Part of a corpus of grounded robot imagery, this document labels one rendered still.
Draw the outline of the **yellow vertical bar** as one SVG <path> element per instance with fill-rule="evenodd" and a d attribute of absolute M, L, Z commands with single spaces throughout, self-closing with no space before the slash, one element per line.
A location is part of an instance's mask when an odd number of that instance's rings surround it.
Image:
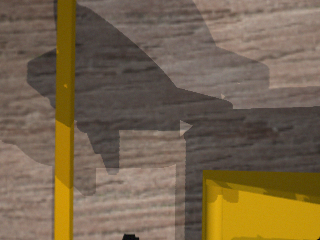
<path fill-rule="evenodd" d="M 57 0 L 54 240 L 73 240 L 76 0 Z"/>

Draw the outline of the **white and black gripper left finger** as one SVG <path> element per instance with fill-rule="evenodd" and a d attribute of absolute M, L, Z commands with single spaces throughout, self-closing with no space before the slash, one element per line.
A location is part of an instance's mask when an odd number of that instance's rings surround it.
<path fill-rule="evenodd" d="M 122 240 L 139 240 L 139 237 L 135 237 L 135 234 L 124 234 Z"/>

